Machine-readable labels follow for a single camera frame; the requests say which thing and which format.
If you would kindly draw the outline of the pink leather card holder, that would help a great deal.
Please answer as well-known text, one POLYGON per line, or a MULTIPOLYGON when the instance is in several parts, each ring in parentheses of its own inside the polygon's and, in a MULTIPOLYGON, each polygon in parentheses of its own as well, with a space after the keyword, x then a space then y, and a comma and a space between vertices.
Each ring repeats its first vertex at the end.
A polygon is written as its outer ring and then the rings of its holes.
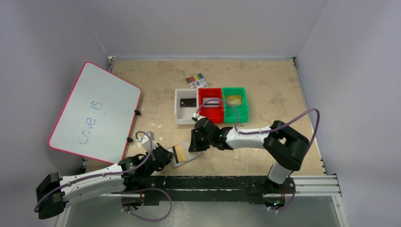
MULTIPOLYGON (((171 163, 170 163, 172 169, 177 169, 177 168, 179 168, 179 167, 181 167, 181 166, 183 166, 183 165, 185 165, 185 164, 188 164, 189 162, 194 161, 195 159, 197 159, 197 158, 203 156, 203 153, 202 153, 202 152, 189 152, 189 151, 188 151, 188 148, 189 148, 189 145, 190 145, 190 141, 191 141, 191 140, 188 139, 188 140, 186 140, 186 141, 183 141, 183 142, 179 143, 179 144, 185 145, 185 149, 186 149, 186 158, 187 158, 187 159, 186 159, 186 161, 183 162, 183 163, 176 163, 175 160, 174 160, 174 155, 173 155, 173 157, 172 157, 172 159, 171 159, 171 163)), ((169 151, 170 153, 173 154, 173 152, 172 152, 172 147, 168 148, 167 151, 169 151)))

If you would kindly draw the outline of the red plastic bin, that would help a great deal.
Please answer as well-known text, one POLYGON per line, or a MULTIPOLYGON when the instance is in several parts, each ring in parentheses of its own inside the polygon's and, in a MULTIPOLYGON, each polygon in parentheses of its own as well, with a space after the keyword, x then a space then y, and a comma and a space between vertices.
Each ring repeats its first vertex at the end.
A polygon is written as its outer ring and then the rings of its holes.
MULTIPOLYGON (((202 105, 202 99, 206 97, 222 99, 221 88, 199 88, 198 89, 198 103, 202 105)), ((215 124, 224 122, 224 104, 220 102, 220 107, 204 108, 199 110, 199 115, 203 115, 215 124)))

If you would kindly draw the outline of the white plastic bin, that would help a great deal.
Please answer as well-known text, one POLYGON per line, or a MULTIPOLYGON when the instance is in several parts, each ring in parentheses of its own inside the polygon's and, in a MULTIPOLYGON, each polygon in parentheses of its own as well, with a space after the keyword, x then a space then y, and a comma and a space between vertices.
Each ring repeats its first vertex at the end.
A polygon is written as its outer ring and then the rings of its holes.
POLYGON ((198 90, 197 89, 175 89, 174 92, 174 120, 178 125, 194 124, 192 120, 193 114, 199 108, 198 104, 198 90), (182 98, 196 98, 196 107, 180 107, 180 99, 182 98))

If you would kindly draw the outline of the green plastic bin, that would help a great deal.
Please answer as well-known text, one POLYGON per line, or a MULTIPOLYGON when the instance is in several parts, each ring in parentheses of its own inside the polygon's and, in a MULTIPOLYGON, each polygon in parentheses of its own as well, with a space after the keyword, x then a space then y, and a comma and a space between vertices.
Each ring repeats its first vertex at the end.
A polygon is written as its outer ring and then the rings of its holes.
MULTIPOLYGON (((244 87, 223 87, 222 88, 223 100, 226 101, 225 96, 229 95, 241 95, 242 96, 242 105, 241 106, 233 106, 239 117, 239 122, 244 123, 248 122, 249 116, 249 106, 247 101, 246 90, 244 87)), ((226 103, 224 104, 224 123, 235 123, 237 121, 237 114, 226 103)))

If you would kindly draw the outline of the red framed whiteboard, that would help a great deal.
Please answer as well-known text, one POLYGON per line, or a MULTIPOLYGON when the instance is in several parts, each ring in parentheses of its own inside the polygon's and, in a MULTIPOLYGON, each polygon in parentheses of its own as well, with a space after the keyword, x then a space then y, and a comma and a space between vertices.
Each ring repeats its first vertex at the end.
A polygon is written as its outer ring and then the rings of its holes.
POLYGON ((136 85, 91 62, 84 63, 48 146, 106 163, 119 162, 141 93, 136 85))

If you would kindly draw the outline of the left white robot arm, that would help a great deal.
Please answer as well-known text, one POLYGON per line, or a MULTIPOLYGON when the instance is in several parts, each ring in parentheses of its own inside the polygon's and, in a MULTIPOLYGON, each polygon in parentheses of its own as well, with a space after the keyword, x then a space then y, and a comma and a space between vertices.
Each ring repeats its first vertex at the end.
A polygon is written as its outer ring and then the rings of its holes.
POLYGON ((167 166, 173 153, 160 144, 146 154, 124 158, 119 163, 87 174, 47 175, 36 188, 37 204, 34 212, 39 219, 61 214, 65 208, 103 194, 127 191, 136 193, 154 172, 167 166))

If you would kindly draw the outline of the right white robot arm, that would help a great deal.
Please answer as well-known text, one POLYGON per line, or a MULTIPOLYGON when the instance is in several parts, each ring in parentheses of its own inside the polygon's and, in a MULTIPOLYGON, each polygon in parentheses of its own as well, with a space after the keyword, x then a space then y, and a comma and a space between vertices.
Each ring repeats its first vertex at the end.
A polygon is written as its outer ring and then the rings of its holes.
POLYGON ((275 163, 265 185, 270 192, 278 192, 287 177, 300 170, 310 141, 282 121, 274 121, 271 126, 263 128, 240 130, 235 127, 220 128, 208 118, 201 118, 191 131, 188 151, 202 152, 210 147, 218 150, 257 148, 268 151, 275 163))

